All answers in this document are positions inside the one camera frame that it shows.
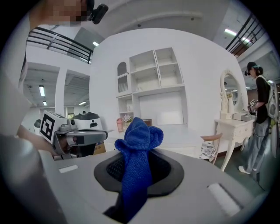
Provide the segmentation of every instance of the metal railing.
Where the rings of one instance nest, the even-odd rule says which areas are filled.
[[[46,49],[64,53],[86,63],[90,63],[93,50],[66,36],[41,27],[30,31],[27,42],[47,46]]]
[[[226,47],[226,50],[238,57],[260,39],[265,32],[257,18],[250,14],[240,31]]]

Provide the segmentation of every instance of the black camera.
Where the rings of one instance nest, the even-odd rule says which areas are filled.
[[[98,24],[108,11],[109,7],[105,4],[98,5],[96,9],[94,9],[94,7],[95,0],[87,0],[87,14],[89,16],[87,20],[92,21],[94,24]]]

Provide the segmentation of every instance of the white mirror frame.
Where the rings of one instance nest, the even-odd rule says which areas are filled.
[[[225,87],[224,87],[224,78],[226,77],[227,74],[231,75],[235,79],[235,81],[237,83],[238,95],[237,95],[237,102],[234,105],[234,113],[244,112],[241,87],[240,87],[240,84],[238,83],[237,78],[235,77],[235,75],[230,70],[223,71],[223,73],[222,73],[222,75],[220,77],[220,90],[221,90],[221,94],[220,95],[221,95],[221,98],[222,98],[221,111],[223,113],[227,113],[228,112],[228,98],[227,98],[227,93],[226,93]]]

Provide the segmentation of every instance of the white sneaker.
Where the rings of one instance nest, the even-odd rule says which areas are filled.
[[[238,166],[238,170],[239,170],[241,173],[250,174],[250,173],[248,173],[248,172],[245,171],[245,169],[244,169],[243,166]]]

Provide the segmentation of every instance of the blue cloth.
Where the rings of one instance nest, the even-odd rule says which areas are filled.
[[[126,221],[130,221],[147,200],[147,188],[153,183],[148,152],[159,146],[162,140],[161,129],[148,127],[143,120],[135,117],[126,130],[124,140],[115,142],[115,147],[125,159],[121,194]]]

